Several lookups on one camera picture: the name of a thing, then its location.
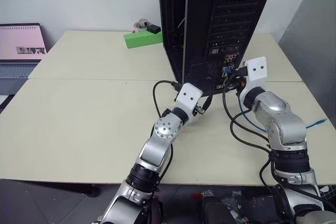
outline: table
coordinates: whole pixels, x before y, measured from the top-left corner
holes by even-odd
[[[162,44],[128,49],[124,34],[67,31],[29,78],[174,80]],[[253,35],[243,60],[260,56],[267,58],[268,81],[301,81],[272,35]]]
[[[0,115],[0,177],[120,183],[157,119],[151,94],[154,83],[28,80]],[[302,82],[267,82],[266,88],[289,102],[306,124],[326,117]],[[157,92],[160,110],[171,108],[175,91],[162,84]],[[227,96],[230,111],[238,113],[234,92]],[[172,165],[162,182],[261,185],[258,172],[266,154],[237,142],[228,128],[221,95],[215,95],[206,114],[197,116],[178,136]],[[245,140],[266,144],[254,135],[235,130]],[[325,122],[307,132],[311,166],[318,183],[335,184],[334,127]],[[269,169],[265,179],[275,183]]]

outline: computer tower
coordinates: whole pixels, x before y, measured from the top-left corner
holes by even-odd
[[[238,68],[266,0],[160,0],[163,44],[176,80],[221,93]]]

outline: green box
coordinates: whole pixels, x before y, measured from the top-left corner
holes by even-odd
[[[127,48],[142,47],[162,42],[162,31],[153,34],[149,31],[140,31],[134,34],[125,34]]]

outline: laptop screen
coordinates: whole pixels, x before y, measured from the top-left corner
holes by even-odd
[[[39,24],[0,25],[0,62],[41,60],[46,53]]]

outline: cord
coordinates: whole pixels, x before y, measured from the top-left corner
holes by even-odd
[[[230,114],[230,112],[229,112],[229,110],[228,110],[228,108],[227,108],[227,105],[226,105],[226,95],[225,95],[225,91],[226,91],[228,85],[230,84],[230,82],[232,81],[232,79],[233,79],[234,76],[235,76],[235,74],[232,74],[232,75],[230,76],[230,78],[229,78],[229,79],[227,80],[227,82],[225,83],[225,86],[224,86],[224,89],[223,89],[223,106],[224,106],[224,110],[225,110],[227,116],[231,119],[231,121],[233,120],[233,117],[231,116],[231,114]],[[255,132],[255,131],[253,131],[253,130],[250,130],[249,128],[247,128],[247,127],[245,127],[245,126],[242,126],[240,123],[238,123],[238,122],[236,122],[236,121],[234,121],[234,123],[235,123],[237,126],[239,126],[240,128],[242,128],[243,130],[248,131],[249,133],[255,134],[255,135],[257,135],[257,136],[263,138],[265,141],[268,142],[267,137],[261,135],[260,133]]]
[[[300,193],[300,194],[303,194],[303,195],[305,195],[305,196],[311,197],[311,198],[313,198],[313,199],[319,200],[319,201],[323,202],[324,204],[328,205],[328,206],[332,209],[332,211],[336,213],[336,207],[335,207],[332,203],[330,203],[329,201],[327,201],[327,200],[325,200],[325,199],[323,199],[323,198],[321,198],[321,197],[319,197],[319,196],[316,196],[316,195],[314,195],[314,194],[310,194],[310,193],[308,193],[308,192],[306,192],[306,191],[303,191],[303,190],[301,190],[301,189],[298,189],[295,185],[291,185],[291,184],[289,184],[289,183],[284,183],[284,182],[282,182],[281,180],[279,180],[279,178],[278,178],[277,175],[275,174],[274,170],[275,170],[275,169],[274,169],[274,161],[271,161],[271,173],[272,173],[272,177],[273,177],[273,178],[274,178],[280,185],[282,185],[283,187],[287,187],[288,189],[291,189],[291,190],[293,190],[293,191],[296,191],[297,193]]]
[[[240,111],[243,111],[243,107],[242,107],[242,103],[240,102],[240,99],[238,98],[238,103],[239,103],[239,108],[240,108]],[[258,130],[262,131],[262,132],[265,132],[266,133],[266,130],[264,130],[263,128],[259,127],[258,125],[254,124],[245,114],[243,115],[244,118],[246,119],[247,122],[249,122],[251,125],[253,125],[255,128],[257,128]],[[316,121],[315,123],[313,124],[310,124],[306,127],[306,129],[309,129],[315,125],[319,125],[321,123],[324,123],[327,119],[322,119],[322,120],[319,120],[319,121]]]
[[[266,148],[264,148],[264,147],[262,147],[262,146],[259,146],[259,145],[257,145],[257,144],[252,144],[252,143],[246,142],[246,141],[240,139],[240,138],[235,134],[235,132],[233,131],[233,124],[234,124],[234,122],[236,121],[236,119],[237,119],[239,116],[241,116],[241,115],[243,115],[243,114],[245,114],[245,113],[248,113],[248,112],[250,112],[250,111],[251,111],[251,109],[250,109],[250,110],[246,110],[246,111],[244,111],[244,112],[240,112],[240,113],[237,114],[234,118],[232,118],[232,120],[231,120],[231,122],[230,122],[230,131],[231,131],[231,134],[232,134],[232,136],[233,136],[236,140],[240,141],[241,143],[246,144],[246,145],[251,146],[251,147],[254,147],[254,148],[257,148],[257,149],[260,149],[260,150],[263,150],[263,151],[267,152],[268,154],[270,154],[270,151],[267,150]]]
[[[240,102],[239,97],[238,97],[238,103],[239,103],[240,111],[243,111],[242,103]],[[259,126],[257,126],[256,124],[254,124],[245,114],[243,116],[246,119],[246,121],[249,122],[250,124],[252,124],[255,128],[257,128],[258,130],[266,133],[266,131],[263,128],[260,128]]]
[[[151,195],[151,198],[149,199],[149,203],[148,203],[148,211],[147,211],[148,218],[147,218],[147,224],[151,224],[151,223],[152,223],[152,199],[153,199],[153,197],[154,197],[154,193],[155,193],[155,190],[152,191],[152,195]]]
[[[269,163],[271,163],[270,159],[268,159],[266,161],[266,163],[262,166],[262,168],[259,171],[259,178],[260,178],[261,182],[263,183],[263,185],[270,191],[271,194],[273,194],[271,188],[266,184],[266,182],[264,181],[264,178],[262,177],[262,173],[264,172],[264,170],[266,169],[266,167],[269,165]]]
[[[158,81],[154,87],[153,87],[153,100],[154,100],[154,105],[155,105],[155,109],[159,115],[159,117],[161,117],[161,113],[160,113],[160,110],[159,110],[159,107],[158,107],[158,103],[156,102],[156,96],[155,96],[155,90],[156,90],[156,87],[160,84],[160,83],[169,83],[170,85],[173,84],[172,81],[165,81],[165,80],[162,80],[162,81]]]
[[[167,172],[167,170],[168,170],[168,168],[169,168],[169,166],[170,166],[170,163],[171,163],[172,160],[173,160],[173,155],[174,155],[174,147],[173,147],[173,144],[171,144],[171,145],[170,145],[170,157],[169,157],[169,161],[168,161],[168,164],[166,165],[166,167],[165,167],[163,173],[161,174],[161,176],[160,176],[160,178],[159,178],[159,180],[158,180],[159,183],[161,182],[163,176],[166,174],[166,172]]]
[[[155,91],[156,91],[156,87],[157,87],[160,83],[169,83],[170,85],[173,86],[174,82],[173,82],[173,81],[162,80],[162,81],[158,81],[158,82],[154,85],[154,87],[153,87],[153,100],[154,100],[154,105],[155,105],[155,108],[156,108],[156,111],[157,111],[159,117],[161,117],[161,113],[160,113],[160,110],[159,110],[159,107],[158,107],[158,103],[157,103],[157,101],[156,101]],[[169,161],[168,161],[168,164],[166,165],[166,167],[165,167],[163,173],[161,174],[161,176],[160,176],[160,178],[159,178],[159,180],[158,180],[159,183],[161,182],[163,176],[166,174],[166,172],[167,172],[167,170],[168,170],[168,168],[169,168],[169,166],[170,166],[170,164],[171,164],[171,162],[172,162],[172,160],[173,160],[173,155],[174,155],[174,147],[173,147],[173,144],[171,144],[171,145],[170,145],[170,157],[169,157]]]

